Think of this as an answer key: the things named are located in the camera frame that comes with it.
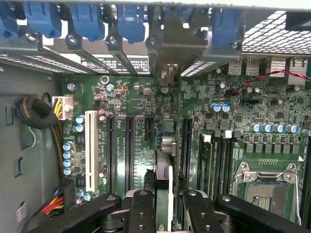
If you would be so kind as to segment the long PCIe expansion slot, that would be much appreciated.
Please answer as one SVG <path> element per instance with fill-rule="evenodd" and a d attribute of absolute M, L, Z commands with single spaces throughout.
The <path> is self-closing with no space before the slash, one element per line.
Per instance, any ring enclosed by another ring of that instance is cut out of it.
<path fill-rule="evenodd" d="M 109 116 L 106 123 L 107 128 L 107 191 L 116 193 L 117 179 L 117 125 L 115 116 Z"/>
<path fill-rule="evenodd" d="M 135 117 L 127 116 L 125 120 L 125 183 L 127 192 L 134 188 Z"/>
<path fill-rule="evenodd" d="M 191 158 L 191 140 L 192 140 L 192 119 L 183 118 L 182 122 L 182 140 L 181 140 L 181 171 L 189 179 L 190 158 Z"/>

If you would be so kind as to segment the metal CPU socket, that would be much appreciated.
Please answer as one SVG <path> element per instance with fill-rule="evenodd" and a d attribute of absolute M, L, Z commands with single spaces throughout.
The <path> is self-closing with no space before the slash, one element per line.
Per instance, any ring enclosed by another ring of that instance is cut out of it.
<path fill-rule="evenodd" d="M 243 161 L 233 176 L 231 194 L 301 224 L 299 175 L 294 163 L 289 163 L 283 170 L 263 170 L 251 169 Z"/>

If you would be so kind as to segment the white PCI expansion slot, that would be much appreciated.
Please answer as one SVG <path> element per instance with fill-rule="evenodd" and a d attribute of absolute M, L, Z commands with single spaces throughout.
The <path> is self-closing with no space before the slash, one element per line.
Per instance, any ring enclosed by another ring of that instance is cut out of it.
<path fill-rule="evenodd" d="M 98 188 L 98 136 L 98 112 L 85 111 L 86 191 L 93 193 Z"/>

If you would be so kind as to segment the short PCIe expansion slot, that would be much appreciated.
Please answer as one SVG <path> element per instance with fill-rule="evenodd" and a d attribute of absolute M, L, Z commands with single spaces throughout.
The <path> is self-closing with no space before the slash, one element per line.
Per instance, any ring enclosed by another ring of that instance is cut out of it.
<path fill-rule="evenodd" d="M 148 116 L 145 118 L 145 141 L 152 141 L 154 137 L 154 118 Z"/>

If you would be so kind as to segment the green motherboard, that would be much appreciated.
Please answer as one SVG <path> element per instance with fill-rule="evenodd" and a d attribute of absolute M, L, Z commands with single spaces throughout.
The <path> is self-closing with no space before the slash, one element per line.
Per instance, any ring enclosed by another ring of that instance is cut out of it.
<path fill-rule="evenodd" d="M 64 122 L 64 172 L 75 181 L 75 204 L 82 205 L 107 191 L 107 118 L 115 116 L 117 125 L 116 193 L 125 197 L 125 122 L 135 117 L 134 188 L 144 188 L 147 170 L 156 171 L 156 149 L 160 142 L 160 125 L 155 109 L 161 106 L 156 78 L 123 76 L 68 75 L 63 82 L 65 96 L 73 97 L 73 119 Z M 199 140 L 201 134 L 212 136 L 213 170 L 210 199 L 215 196 L 215 135 L 223 139 L 226 130 L 239 138 L 240 154 L 232 158 L 231 185 L 241 162 L 251 169 L 283 170 L 289 163 L 297 166 L 299 175 L 299 210 L 304 178 L 308 137 L 311 137 L 311 76 L 291 70 L 270 74 L 203 74 L 181 77 L 180 118 L 192 119 L 190 175 L 181 171 L 179 158 L 178 209 L 174 230 L 183 224 L 182 194 L 197 188 Z M 98 112 L 98 188 L 86 191 L 85 111 Z M 154 118 L 154 137 L 145 141 L 145 118 Z M 182 140 L 180 124 L 180 145 Z"/>

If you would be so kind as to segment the white power connector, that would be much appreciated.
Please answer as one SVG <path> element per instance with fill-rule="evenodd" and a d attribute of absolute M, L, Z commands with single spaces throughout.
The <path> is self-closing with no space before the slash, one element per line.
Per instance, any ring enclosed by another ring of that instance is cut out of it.
<path fill-rule="evenodd" d="M 72 96 L 53 96 L 52 112 L 57 116 L 58 120 L 73 119 L 73 97 Z"/>

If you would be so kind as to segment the perforated metal slot cover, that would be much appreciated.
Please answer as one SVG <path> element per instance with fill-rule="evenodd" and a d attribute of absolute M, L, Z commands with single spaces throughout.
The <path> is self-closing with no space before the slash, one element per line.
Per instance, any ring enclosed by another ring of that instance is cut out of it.
<path fill-rule="evenodd" d="M 233 60 L 240 58 L 240 55 L 233 56 L 202 56 L 192 62 L 185 70 L 181 72 L 182 78 L 190 78 L 203 73 L 213 71 Z"/>
<path fill-rule="evenodd" d="M 14 57 L 9 57 L 6 55 L 0 55 L 0 60 L 1 61 L 7 61 L 7 62 L 11 62 L 14 63 L 15 65 L 19 64 L 19 65 L 23 65 L 26 66 L 28 68 L 38 68 L 41 70 L 45 70 L 45 71 L 50 71 L 50 72 L 55 72 L 55 73 L 62 73 L 62 71 L 52 68 L 52 67 L 47 67 L 47 66 L 43 66 L 43 65 L 39 65 L 37 63 L 33 63 L 33 62 L 28 62 L 25 60 L 21 60 L 18 58 L 14 58 Z"/>

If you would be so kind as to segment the blue card retention clip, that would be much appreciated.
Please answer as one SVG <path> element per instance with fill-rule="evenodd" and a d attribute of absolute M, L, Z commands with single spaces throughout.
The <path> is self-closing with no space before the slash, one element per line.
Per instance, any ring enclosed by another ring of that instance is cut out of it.
<path fill-rule="evenodd" d="M 191 6 L 166 6 L 165 16 L 181 18 L 183 23 L 189 23 L 194 8 Z"/>
<path fill-rule="evenodd" d="M 0 38 L 17 38 L 18 25 L 14 11 L 5 1 L 0 1 Z"/>
<path fill-rule="evenodd" d="M 70 10 L 77 34 L 90 42 L 104 39 L 104 17 L 99 3 L 71 3 Z"/>
<path fill-rule="evenodd" d="M 119 34 L 125 38 L 129 44 L 144 41 L 144 6 L 136 4 L 117 5 L 117 19 Z"/>
<path fill-rule="evenodd" d="M 214 49 L 230 46 L 232 43 L 236 42 L 241 18 L 241 9 L 212 9 L 212 47 Z"/>
<path fill-rule="evenodd" d="M 46 38 L 59 38 L 62 34 L 62 22 L 57 5 L 51 2 L 23 3 L 28 25 Z"/>

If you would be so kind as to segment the black and grey PC case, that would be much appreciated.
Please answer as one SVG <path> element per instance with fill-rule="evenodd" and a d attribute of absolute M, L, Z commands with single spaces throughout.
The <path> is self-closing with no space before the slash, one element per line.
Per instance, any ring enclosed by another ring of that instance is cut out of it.
<path fill-rule="evenodd" d="M 26 233 L 46 218 L 73 210 L 75 181 L 64 172 L 64 121 L 52 112 L 52 97 L 65 96 L 68 75 L 155 78 L 150 71 L 150 32 L 166 6 L 191 6 L 190 20 L 209 20 L 202 56 L 233 56 L 203 74 L 250 76 L 291 70 L 311 76 L 311 0 L 0 0 L 9 4 L 17 38 L 0 38 L 0 55 L 62 71 L 55 73 L 0 60 L 0 233 Z M 46 38 L 27 23 L 23 3 L 51 2 L 62 22 L 59 38 Z M 76 33 L 71 3 L 99 3 L 104 39 Z M 129 44 L 119 34 L 117 5 L 144 6 L 144 41 Z M 236 42 L 212 47 L 213 8 L 241 9 Z"/>

